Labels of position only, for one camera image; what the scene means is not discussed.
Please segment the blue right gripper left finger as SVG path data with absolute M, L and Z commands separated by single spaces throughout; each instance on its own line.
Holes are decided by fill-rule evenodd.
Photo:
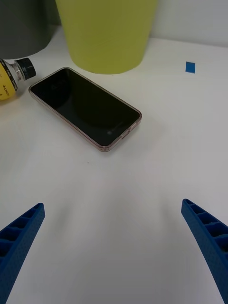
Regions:
M 0 303 L 7 302 L 44 218 L 38 203 L 0 231 Z

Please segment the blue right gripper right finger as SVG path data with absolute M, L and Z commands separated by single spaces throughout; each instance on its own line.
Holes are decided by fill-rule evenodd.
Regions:
M 228 303 L 228 227 L 189 199 L 181 213 L 210 269 L 224 303 Z

